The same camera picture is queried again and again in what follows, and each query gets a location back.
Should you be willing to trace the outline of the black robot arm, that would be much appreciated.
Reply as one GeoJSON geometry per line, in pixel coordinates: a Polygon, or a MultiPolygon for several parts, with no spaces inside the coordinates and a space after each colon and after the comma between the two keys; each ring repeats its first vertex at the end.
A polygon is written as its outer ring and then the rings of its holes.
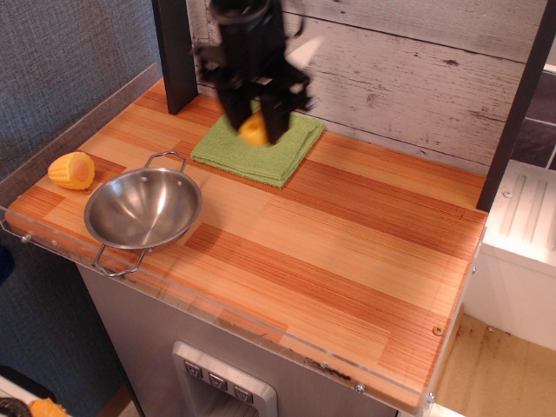
{"type": "Polygon", "coordinates": [[[209,11],[221,42],[194,49],[200,76],[213,83],[232,127],[247,128],[251,102],[260,100],[267,142],[289,130],[290,114],[308,110],[309,76],[286,58],[289,36],[280,1],[212,1],[209,11]]]}

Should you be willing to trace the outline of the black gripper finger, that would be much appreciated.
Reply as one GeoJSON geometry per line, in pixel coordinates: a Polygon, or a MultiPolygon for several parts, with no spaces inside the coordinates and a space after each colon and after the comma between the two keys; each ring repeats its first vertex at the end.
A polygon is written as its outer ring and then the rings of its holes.
{"type": "Polygon", "coordinates": [[[265,95],[261,97],[261,112],[268,141],[270,144],[277,144],[289,129],[290,110],[282,99],[265,95]]]}
{"type": "Polygon", "coordinates": [[[235,130],[240,127],[252,116],[252,109],[248,91],[244,86],[231,88],[224,86],[216,87],[219,100],[224,109],[231,126],[235,130]]]}

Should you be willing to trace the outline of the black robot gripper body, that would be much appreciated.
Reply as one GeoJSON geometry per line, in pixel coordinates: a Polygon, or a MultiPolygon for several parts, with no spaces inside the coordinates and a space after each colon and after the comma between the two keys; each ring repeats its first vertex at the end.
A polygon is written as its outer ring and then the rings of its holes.
{"type": "Polygon", "coordinates": [[[244,86],[250,100],[259,98],[255,86],[259,76],[286,56],[287,41],[281,8],[211,8],[221,41],[199,45],[194,54],[200,76],[215,87],[244,86]]]}

